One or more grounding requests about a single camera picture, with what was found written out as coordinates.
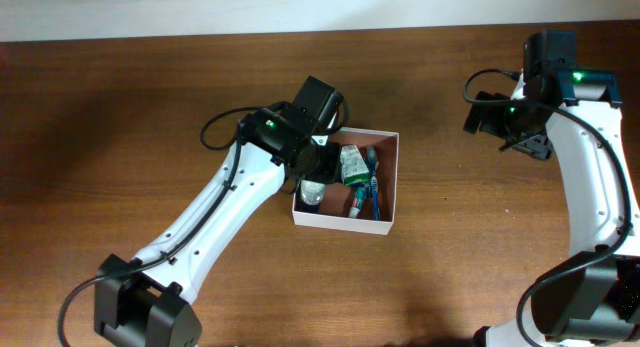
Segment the clear foam soap bottle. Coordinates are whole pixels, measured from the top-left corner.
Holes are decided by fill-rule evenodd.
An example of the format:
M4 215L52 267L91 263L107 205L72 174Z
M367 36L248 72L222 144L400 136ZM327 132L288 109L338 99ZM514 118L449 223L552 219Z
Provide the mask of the clear foam soap bottle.
M300 200L304 205L316 208L320 206L324 199L326 185L319 182L303 180L299 192Z

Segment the green white soap packet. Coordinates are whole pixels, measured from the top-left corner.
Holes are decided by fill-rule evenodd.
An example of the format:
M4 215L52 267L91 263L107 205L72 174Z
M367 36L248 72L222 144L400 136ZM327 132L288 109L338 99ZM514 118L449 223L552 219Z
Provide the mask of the green white soap packet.
M370 170L356 145L344 145L340 153L341 179L345 185L370 180Z

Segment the blue white toothbrush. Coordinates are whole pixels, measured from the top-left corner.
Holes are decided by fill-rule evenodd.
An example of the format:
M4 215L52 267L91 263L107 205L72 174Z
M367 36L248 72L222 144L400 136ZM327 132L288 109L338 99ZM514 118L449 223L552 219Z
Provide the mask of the blue white toothbrush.
M370 194L373 201L373 218L375 221L381 220L379 205L379 186L377 178L378 158L374 146L367 148L367 163L370 167Z

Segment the teal toothpaste tube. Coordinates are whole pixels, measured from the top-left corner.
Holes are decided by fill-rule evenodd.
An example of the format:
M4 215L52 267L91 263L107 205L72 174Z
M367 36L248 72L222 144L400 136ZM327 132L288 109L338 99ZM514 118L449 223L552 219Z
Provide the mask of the teal toothpaste tube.
M348 217L352 219L357 219L358 215L363 207L364 201L366 200L367 192L365 187L358 187L355 190L354 198L352 200Z

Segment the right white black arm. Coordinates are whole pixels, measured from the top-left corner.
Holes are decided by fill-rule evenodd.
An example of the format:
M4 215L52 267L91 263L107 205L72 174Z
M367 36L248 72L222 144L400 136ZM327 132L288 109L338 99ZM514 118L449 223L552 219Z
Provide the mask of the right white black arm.
M568 258L523 293L515 317L480 328L477 346L610 346L639 338L639 207L625 160L615 75L582 68L571 31L523 47L509 95L472 96L464 124L503 148L556 158L566 196Z

